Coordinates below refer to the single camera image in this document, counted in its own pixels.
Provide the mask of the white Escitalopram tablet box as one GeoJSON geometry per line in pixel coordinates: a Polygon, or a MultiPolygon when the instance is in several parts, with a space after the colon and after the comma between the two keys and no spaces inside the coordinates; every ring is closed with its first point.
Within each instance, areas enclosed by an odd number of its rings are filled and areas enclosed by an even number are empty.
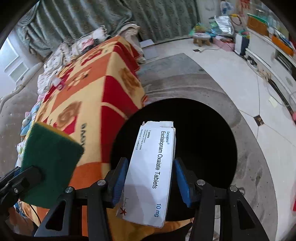
{"type": "Polygon", "coordinates": [[[172,121],[140,126],[116,216],[139,225],[162,228],[170,196],[175,157],[172,121]]]}

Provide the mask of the grey tufted headboard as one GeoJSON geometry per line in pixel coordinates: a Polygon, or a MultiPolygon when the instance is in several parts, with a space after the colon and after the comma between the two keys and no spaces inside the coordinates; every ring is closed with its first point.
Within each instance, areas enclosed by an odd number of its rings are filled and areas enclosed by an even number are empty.
{"type": "Polygon", "coordinates": [[[30,111],[37,102],[37,80],[43,72],[43,63],[36,64],[25,74],[12,93],[1,98],[1,176],[15,167],[18,158],[16,147],[21,142],[22,121],[25,112],[30,111]]]}

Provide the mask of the black round trash bin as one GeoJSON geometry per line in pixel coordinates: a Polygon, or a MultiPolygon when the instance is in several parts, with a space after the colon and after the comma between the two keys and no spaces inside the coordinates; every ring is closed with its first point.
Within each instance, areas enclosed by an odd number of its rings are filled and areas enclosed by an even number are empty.
{"type": "Polygon", "coordinates": [[[117,134],[110,153],[114,169],[120,158],[130,159],[139,128],[146,121],[172,121],[176,128],[176,158],[211,186],[229,189],[237,167],[237,145],[226,120],[196,100],[169,98],[134,113],[117,134]]]}

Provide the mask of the white tv cabinet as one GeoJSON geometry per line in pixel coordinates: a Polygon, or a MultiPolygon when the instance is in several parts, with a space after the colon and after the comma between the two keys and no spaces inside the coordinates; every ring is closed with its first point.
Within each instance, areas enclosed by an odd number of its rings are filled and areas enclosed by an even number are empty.
{"type": "Polygon", "coordinates": [[[248,50],[267,64],[272,73],[295,98],[295,52],[280,38],[280,32],[270,28],[265,20],[248,14],[250,34],[248,50]]]}

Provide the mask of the small wooden stool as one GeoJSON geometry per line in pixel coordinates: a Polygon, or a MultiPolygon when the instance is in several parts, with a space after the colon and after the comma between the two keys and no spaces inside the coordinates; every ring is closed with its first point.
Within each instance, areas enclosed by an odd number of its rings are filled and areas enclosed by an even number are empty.
{"type": "Polygon", "coordinates": [[[194,33],[193,34],[193,43],[198,44],[198,46],[202,46],[204,43],[207,46],[210,46],[211,36],[208,33],[194,33]]]}

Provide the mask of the orange red rose blanket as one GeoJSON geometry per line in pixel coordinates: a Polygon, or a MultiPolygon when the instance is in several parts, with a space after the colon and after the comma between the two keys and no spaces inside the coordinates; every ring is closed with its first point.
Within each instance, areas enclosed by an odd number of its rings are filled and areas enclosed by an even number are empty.
{"type": "Polygon", "coordinates": [[[136,50],[125,39],[111,38],[62,68],[60,82],[42,100],[34,123],[65,132],[84,153],[55,204],[49,209],[36,206],[41,216],[36,236],[54,240],[184,240],[192,227],[190,219],[155,228],[116,217],[117,207],[112,204],[116,167],[110,167],[111,149],[121,127],[146,100],[136,75],[136,57],[136,50]]]}

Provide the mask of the green patterned curtain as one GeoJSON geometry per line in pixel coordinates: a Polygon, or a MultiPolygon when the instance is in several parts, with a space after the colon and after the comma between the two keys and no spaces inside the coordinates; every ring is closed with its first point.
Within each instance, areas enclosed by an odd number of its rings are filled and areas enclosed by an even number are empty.
{"type": "Polygon", "coordinates": [[[15,32],[33,55],[46,58],[101,26],[113,37],[137,24],[142,39],[159,42],[189,34],[199,20],[197,1],[39,1],[15,32]]]}

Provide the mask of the colourful cartoon baby quilt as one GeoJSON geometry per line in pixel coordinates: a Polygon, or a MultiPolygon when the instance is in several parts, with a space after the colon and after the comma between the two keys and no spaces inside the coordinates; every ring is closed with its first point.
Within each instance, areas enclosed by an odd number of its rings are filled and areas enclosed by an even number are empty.
{"type": "Polygon", "coordinates": [[[16,160],[15,167],[20,167],[22,165],[23,161],[23,155],[25,151],[25,146],[26,146],[26,136],[30,132],[30,129],[35,121],[35,118],[37,116],[37,112],[41,106],[41,102],[37,102],[31,109],[31,111],[25,112],[25,118],[22,121],[22,126],[21,126],[21,142],[17,144],[16,146],[16,151],[18,153],[18,157],[16,160]]]}

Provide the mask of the green yellow scouring sponge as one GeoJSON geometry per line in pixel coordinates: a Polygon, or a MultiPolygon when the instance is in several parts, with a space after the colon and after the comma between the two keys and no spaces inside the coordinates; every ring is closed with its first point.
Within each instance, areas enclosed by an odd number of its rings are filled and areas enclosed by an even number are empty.
{"type": "Polygon", "coordinates": [[[84,148],[65,132],[42,122],[34,123],[26,141],[21,170],[36,167],[42,178],[21,200],[51,208],[68,187],[83,153],[84,148]]]}

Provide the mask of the grey round floor rug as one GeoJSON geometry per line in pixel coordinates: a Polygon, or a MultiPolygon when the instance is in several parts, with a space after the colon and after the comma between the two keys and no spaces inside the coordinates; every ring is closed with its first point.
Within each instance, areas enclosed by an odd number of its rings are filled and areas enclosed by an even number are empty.
{"type": "Polygon", "coordinates": [[[215,187],[235,185],[253,208],[270,240],[275,240],[278,208],[270,170],[255,135],[220,85],[185,54],[141,66],[137,73],[148,102],[190,99],[173,104],[186,125],[198,132],[189,170],[215,187]]]}

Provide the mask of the pile of white bedding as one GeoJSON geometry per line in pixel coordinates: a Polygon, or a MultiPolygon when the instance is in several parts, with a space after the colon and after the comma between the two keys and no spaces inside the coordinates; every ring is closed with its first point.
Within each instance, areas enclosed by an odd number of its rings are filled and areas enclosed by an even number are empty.
{"type": "MultiPolygon", "coordinates": [[[[139,54],[139,56],[135,58],[136,61],[140,64],[144,64],[146,59],[137,38],[139,30],[140,26],[129,23],[120,28],[115,35],[121,36],[128,41],[139,54]]],[[[39,75],[37,80],[38,95],[45,94],[49,90],[52,76],[57,75],[64,66],[86,53],[91,45],[101,44],[109,38],[111,38],[111,36],[107,34],[106,27],[102,25],[96,30],[80,37],[72,45],[66,42],[60,44],[43,65],[44,72],[39,75]]]]}

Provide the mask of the silver foil bag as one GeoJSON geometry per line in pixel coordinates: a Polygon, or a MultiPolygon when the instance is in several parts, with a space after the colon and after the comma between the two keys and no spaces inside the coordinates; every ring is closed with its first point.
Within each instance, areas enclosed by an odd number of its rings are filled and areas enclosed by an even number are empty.
{"type": "Polygon", "coordinates": [[[224,36],[234,35],[234,28],[229,16],[215,16],[214,20],[217,23],[218,28],[221,30],[221,35],[224,35],[224,36]]]}

